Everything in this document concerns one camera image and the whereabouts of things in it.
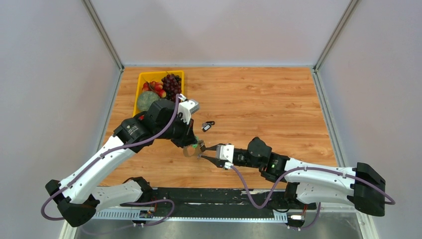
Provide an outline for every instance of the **yellow bin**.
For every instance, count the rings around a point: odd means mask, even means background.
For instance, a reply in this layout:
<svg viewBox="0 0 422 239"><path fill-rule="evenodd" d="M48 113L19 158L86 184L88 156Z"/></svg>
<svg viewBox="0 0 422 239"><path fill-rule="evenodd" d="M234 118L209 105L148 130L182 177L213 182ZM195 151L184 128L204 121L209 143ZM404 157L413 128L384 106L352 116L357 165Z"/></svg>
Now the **yellow bin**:
<svg viewBox="0 0 422 239"><path fill-rule="evenodd" d="M161 81L167 74L175 74L176 76L180 76L182 79L182 94L185 94L185 72L184 71L155 71L155 72L142 72L139 74L138 77L138 86L136 88L136 96L135 96L135 105L133 106L133 116L140 113L138 107L136 107L136 103L138 101L138 96L142 93L142 86L144 85L145 81Z"/></svg>

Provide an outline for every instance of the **white wall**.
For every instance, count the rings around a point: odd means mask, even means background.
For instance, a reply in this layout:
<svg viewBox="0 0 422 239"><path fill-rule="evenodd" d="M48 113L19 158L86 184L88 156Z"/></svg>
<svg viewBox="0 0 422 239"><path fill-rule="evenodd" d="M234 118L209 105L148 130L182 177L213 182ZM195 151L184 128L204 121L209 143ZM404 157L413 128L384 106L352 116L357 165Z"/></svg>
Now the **white wall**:
<svg viewBox="0 0 422 239"><path fill-rule="evenodd" d="M381 239L421 238L422 1L366 0L321 70L350 165L372 165L396 199Z"/></svg>
<svg viewBox="0 0 422 239"><path fill-rule="evenodd" d="M44 186L96 151L118 70L78 0L3 0L0 32L1 238L57 238Z"/></svg>
<svg viewBox="0 0 422 239"><path fill-rule="evenodd" d="M349 0L92 0L126 65L312 65Z"/></svg>

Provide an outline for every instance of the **wooden table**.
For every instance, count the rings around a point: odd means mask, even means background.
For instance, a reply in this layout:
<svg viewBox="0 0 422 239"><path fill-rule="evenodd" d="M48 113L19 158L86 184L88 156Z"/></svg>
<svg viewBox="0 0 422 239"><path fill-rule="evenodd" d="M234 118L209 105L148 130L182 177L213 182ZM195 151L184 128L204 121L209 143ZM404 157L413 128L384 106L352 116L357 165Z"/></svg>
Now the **wooden table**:
<svg viewBox="0 0 422 239"><path fill-rule="evenodd" d="M138 75L178 68L127 67L114 103L106 139L121 121L132 117ZM193 67L185 71L185 94L200 103L194 132L207 146L232 143L246 148L260 137L273 152L307 162L335 166L334 153L308 68ZM216 124L202 132L201 124ZM257 169L239 167L250 188L271 188ZM152 187L243 188L233 170L216 168L205 159L186 158L169 140L121 164L103 185L142 176Z"/></svg>

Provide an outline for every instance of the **green melon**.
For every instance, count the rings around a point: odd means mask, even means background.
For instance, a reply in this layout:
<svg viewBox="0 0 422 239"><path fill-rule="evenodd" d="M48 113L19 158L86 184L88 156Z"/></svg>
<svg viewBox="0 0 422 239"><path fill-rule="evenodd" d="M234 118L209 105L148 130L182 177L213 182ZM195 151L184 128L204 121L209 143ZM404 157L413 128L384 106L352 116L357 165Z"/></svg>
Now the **green melon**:
<svg viewBox="0 0 422 239"><path fill-rule="evenodd" d="M136 106L138 107L139 111L148 111L151 107L152 103L156 100L159 100L160 97L152 91L146 91L142 93L138 97L138 101L136 102Z"/></svg>

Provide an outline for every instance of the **perforated metal strip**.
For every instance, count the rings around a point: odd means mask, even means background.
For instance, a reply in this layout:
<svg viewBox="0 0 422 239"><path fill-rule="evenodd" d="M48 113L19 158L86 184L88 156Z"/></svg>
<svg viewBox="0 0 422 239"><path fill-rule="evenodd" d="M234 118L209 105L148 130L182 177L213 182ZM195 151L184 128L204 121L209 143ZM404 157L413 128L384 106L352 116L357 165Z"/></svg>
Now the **perforated metal strip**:
<svg viewBox="0 0 422 239"><path fill-rule="evenodd" d="M95 213L93 219L105 220L144 220L157 221L163 217L140 218L140 210L149 208L108 208ZM286 223L287 214L274 211L273 218L191 218L191 217L169 217L168 221L182 222L236 222L236 223Z"/></svg>

